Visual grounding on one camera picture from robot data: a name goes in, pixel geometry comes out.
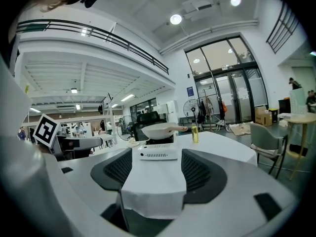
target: cooking oil bottle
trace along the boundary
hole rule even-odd
[[[198,127],[195,120],[192,120],[192,139],[193,143],[198,143]]]

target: fluorescent light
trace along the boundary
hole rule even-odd
[[[133,97],[133,96],[134,96],[133,94],[130,94],[130,95],[128,95],[127,97],[123,98],[121,101],[124,102],[125,100],[127,100],[127,99],[129,99],[129,98],[131,98],[131,97]]]
[[[33,112],[36,112],[36,113],[40,113],[39,110],[36,110],[36,109],[34,109],[34,108],[30,108],[30,110],[33,111]]]
[[[240,4],[241,0],[231,0],[232,6],[238,6]]]
[[[85,36],[86,33],[87,33],[87,28],[83,28],[81,36]]]
[[[182,21],[182,17],[178,14],[174,14],[171,16],[170,18],[170,22],[173,24],[173,25],[178,25],[180,24],[180,22]]]

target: standing fan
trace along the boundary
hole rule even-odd
[[[188,118],[194,117],[197,122],[198,117],[198,101],[197,99],[188,100],[183,106],[184,115]]]
[[[136,118],[132,116],[124,116],[119,119],[117,125],[117,133],[122,140],[129,140],[134,138],[132,126],[137,122]]]

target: trash bin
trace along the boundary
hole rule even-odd
[[[278,113],[278,109],[268,109],[269,112],[271,112],[271,116],[272,116],[272,123],[277,122],[277,113]]]

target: white frying pan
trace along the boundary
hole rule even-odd
[[[150,139],[163,140],[170,137],[174,131],[185,132],[186,126],[177,126],[176,123],[153,124],[142,128],[143,133]]]

